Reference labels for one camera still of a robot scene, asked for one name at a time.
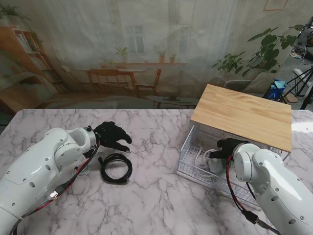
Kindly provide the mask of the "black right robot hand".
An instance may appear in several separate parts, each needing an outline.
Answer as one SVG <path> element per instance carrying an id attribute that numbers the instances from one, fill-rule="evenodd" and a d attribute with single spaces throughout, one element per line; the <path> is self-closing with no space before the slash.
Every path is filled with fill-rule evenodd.
<path id="1" fill-rule="evenodd" d="M 220 148 L 220 150 L 211 152 L 209 154 L 209 158 L 211 159 L 224 159 L 228 160 L 232 154 L 234 149 L 241 144 L 249 143 L 248 141 L 241 141 L 233 138 L 227 138 L 224 140 L 217 141 L 217 147 Z"/>

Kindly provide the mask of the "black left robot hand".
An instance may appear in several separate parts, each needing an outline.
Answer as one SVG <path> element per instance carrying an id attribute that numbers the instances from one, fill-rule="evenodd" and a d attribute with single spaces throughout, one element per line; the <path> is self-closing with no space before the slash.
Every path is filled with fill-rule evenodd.
<path id="1" fill-rule="evenodd" d="M 93 132 L 95 133 L 96 140 L 102 146 L 122 152 L 130 151 L 129 147 L 118 143 L 118 141 L 125 140 L 128 144 L 131 144 L 131 137 L 121 127 L 116 126 L 113 121 L 103 122 Z"/>

